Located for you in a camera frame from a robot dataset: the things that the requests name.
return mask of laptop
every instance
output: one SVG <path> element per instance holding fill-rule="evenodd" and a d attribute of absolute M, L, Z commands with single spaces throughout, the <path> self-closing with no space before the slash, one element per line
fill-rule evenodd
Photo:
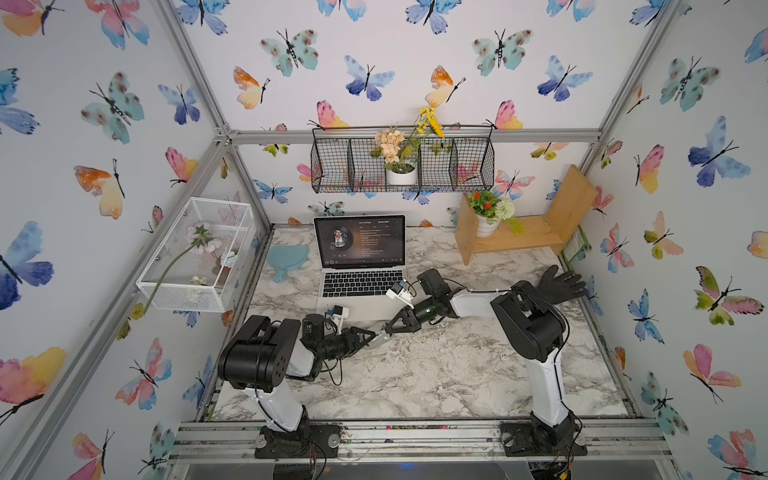
<path fill-rule="evenodd" d="M 406 276 L 405 215 L 316 217 L 323 264 L 316 312 L 349 309 L 348 322 L 390 320 L 403 307 L 386 296 Z"/>

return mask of flower pot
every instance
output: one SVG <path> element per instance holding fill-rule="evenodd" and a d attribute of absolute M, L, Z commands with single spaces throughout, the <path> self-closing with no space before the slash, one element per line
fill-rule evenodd
<path fill-rule="evenodd" d="M 416 185 L 419 182 L 419 176 L 414 168 L 407 174 L 398 174 L 391 170 L 386 171 L 386 183 L 388 185 Z"/>
<path fill-rule="evenodd" d="M 478 232 L 477 237 L 480 238 L 487 238 L 490 237 L 498 228 L 498 225 L 501 223 L 501 221 L 498 218 L 491 219 L 492 223 L 488 223 L 488 219 L 483 217 L 482 215 L 477 215 L 478 218 Z"/>

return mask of white marble surface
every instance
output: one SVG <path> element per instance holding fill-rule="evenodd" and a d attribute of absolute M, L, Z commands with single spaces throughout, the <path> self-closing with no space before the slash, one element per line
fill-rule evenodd
<path fill-rule="evenodd" d="M 464 266 L 453 233 L 451 228 L 408 228 L 409 281 L 435 267 L 471 288 L 505 288 L 518 280 L 536 285 L 547 267 L 558 263 L 550 249 L 541 248 L 483 253 Z M 273 245 L 298 243 L 310 246 L 307 262 L 281 284 L 272 281 L 275 270 L 265 266 L 249 314 L 302 319 L 315 312 L 320 263 L 314 229 L 282 228 L 273 239 Z M 421 300 L 423 292 L 416 288 Z M 580 307 L 575 302 L 560 307 L 572 328 L 562 353 L 568 405 L 577 415 L 626 414 Z M 395 335 L 379 348 L 343 360 L 343 372 L 341 386 L 333 385 L 327 373 L 311 383 L 287 382 L 314 419 L 525 416 L 531 411 L 524 359 L 509 346 L 497 319 L 425 324 L 417 333 Z M 333 374 L 338 382 L 339 370 Z M 212 420 L 261 418 L 253 401 L 224 384 Z"/>

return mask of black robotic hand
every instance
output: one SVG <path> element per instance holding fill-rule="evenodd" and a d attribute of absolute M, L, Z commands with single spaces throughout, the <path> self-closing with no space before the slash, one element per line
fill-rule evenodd
<path fill-rule="evenodd" d="M 544 301 L 556 305 L 587 294 L 585 289 L 587 284 L 580 281 L 581 275 L 569 270 L 560 276 L 555 276 L 557 272 L 558 266 L 552 265 L 541 276 L 537 290 Z"/>

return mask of flower stem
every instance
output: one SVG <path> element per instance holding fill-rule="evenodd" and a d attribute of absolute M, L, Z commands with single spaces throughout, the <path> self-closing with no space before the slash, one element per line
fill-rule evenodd
<path fill-rule="evenodd" d="M 150 305 L 152 305 L 152 300 L 154 300 L 154 295 L 157 293 L 157 289 L 160 288 L 160 284 L 163 283 L 163 280 L 165 280 L 165 276 L 168 275 L 168 270 L 176 263 L 181 257 L 184 256 L 184 254 L 194 248 L 194 245 L 190 245 L 185 251 L 179 253 L 179 255 L 170 261 L 168 266 L 165 267 L 165 271 L 162 275 L 160 275 L 160 279 L 157 281 L 157 285 L 154 286 L 154 290 L 152 290 L 152 294 L 149 296 L 149 301 L 147 301 L 147 306 L 144 308 L 144 311 L 141 313 L 141 316 L 144 316 L 147 313 L 147 310 L 149 310 Z"/>

